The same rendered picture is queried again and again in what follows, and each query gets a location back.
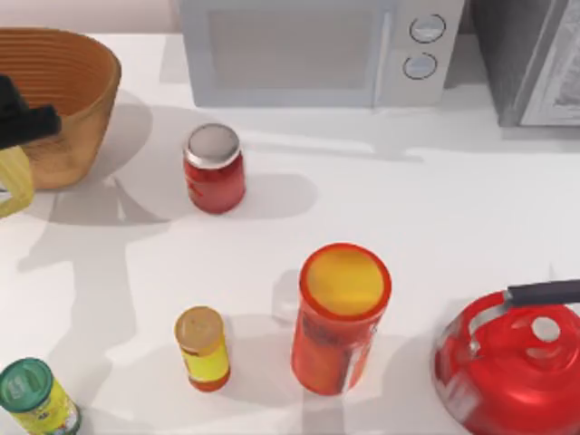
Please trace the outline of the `yellow green cup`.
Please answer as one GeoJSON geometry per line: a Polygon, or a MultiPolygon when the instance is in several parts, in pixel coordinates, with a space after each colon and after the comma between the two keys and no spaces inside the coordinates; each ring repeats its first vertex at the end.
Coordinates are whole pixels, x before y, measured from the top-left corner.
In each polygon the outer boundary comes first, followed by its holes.
{"type": "Polygon", "coordinates": [[[0,218],[20,212],[32,203],[33,173],[21,146],[0,150],[0,187],[8,192],[8,198],[0,199],[0,218]]]}

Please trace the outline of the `brown woven basket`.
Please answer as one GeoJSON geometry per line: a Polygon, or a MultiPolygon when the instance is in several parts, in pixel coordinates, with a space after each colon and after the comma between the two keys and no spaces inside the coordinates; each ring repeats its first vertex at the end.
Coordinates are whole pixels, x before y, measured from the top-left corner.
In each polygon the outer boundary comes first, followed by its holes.
{"type": "Polygon", "coordinates": [[[116,55],[95,39],[41,27],[0,27],[0,73],[31,108],[51,104],[59,134],[24,146],[37,189],[60,189],[90,171],[121,80],[116,55]]]}

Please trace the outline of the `red jar with silver lid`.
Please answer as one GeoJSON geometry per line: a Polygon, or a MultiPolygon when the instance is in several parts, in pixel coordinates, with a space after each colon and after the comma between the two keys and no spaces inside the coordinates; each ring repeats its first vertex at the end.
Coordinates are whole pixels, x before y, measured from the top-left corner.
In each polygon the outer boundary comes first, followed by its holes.
{"type": "Polygon", "coordinates": [[[191,132],[183,145],[188,195],[200,210],[223,214],[246,194],[241,143],[227,125],[206,123],[191,132]]]}

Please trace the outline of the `pale microwave oven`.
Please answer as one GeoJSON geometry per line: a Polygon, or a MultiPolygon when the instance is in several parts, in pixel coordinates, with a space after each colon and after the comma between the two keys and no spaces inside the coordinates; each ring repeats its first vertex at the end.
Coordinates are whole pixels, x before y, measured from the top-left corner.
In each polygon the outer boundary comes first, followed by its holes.
{"type": "Polygon", "coordinates": [[[179,0],[194,102],[199,107],[390,108],[440,100],[465,0],[179,0]],[[434,43],[409,32],[444,18],[434,43]],[[407,78],[409,57],[437,71],[407,78]]]}

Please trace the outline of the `yellow can with green lid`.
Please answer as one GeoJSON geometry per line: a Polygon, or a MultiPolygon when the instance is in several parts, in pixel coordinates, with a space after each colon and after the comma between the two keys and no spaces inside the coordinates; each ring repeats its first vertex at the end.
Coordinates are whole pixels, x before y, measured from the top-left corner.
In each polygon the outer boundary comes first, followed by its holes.
{"type": "Polygon", "coordinates": [[[27,357],[0,372],[0,407],[28,435],[77,435],[82,415],[43,360],[27,357]]]}

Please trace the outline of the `small yellow bottle orange cap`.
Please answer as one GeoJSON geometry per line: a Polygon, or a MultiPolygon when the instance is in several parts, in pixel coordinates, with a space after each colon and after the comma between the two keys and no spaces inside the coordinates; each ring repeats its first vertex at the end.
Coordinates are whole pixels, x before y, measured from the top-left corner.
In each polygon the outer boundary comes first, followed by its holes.
{"type": "Polygon", "coordinates": [[[202,392],[221,389],[230,376],[221,315],[208,306],[193,306],[179,316],[174,335],[190,384],[202,392]]]}

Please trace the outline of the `red canister with yellow lid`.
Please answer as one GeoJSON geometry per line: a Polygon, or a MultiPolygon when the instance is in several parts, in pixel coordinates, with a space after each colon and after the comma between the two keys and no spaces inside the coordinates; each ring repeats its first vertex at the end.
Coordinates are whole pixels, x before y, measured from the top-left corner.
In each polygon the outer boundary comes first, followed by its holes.
{"type": "Polygon", "coordinates": [[[392,294],[391,275],[370,250],[333,243],[305,260],[298,290],[291,353],[294,375],[320,395],[347,392],[363,374],[392,294]]]}

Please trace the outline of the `microwave knob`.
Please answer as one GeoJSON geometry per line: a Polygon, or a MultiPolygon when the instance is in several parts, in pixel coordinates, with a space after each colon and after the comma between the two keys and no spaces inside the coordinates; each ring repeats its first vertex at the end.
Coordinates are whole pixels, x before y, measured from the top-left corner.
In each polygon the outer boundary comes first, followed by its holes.
{"type": "Polygon", "coordinates": [[[429,14],[415,18],[409,28],[411,38],[418,44],[438,41],[446,31],[446,22],[439,14],[429,14]]]}
{"type": "Polygon", "coordinates": [[[437,59],[429,53],[409,56],[402,65],[404,75],[414,81],[421,81],[431,77],[437,71],[437,68],[437,59]]]}

